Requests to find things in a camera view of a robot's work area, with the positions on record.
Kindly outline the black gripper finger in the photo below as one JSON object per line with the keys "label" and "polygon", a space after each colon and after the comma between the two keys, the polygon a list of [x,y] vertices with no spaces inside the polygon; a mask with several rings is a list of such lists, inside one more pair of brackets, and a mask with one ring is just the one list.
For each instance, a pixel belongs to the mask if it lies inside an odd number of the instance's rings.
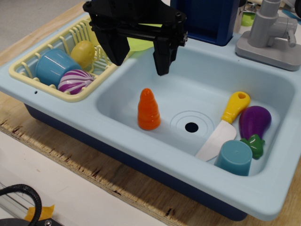
{"label": "black gripper finger", "polygon": [[130,51],[127,37],[119,35],[115,29],[106,30],[93,26],[93,31],[111,62],[117,66],[122,65]]}
{"label": "black gripper finger", "polygon": [[169,73],[170,65],[176,59],[178,46],[172,41],[157,38],[154,42],[154,61],[159,76]]}

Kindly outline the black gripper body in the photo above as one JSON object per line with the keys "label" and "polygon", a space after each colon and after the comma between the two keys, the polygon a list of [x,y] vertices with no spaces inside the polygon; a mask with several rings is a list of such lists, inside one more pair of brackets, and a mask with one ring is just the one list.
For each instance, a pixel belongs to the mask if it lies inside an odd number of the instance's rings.
{"label": "black gripper body", "polygon": [[161,0],[90,0],[83,5],[90,25],[104,46],[121,37],[154,41],[167,39],[172,46],[184,46],[186,15]]}

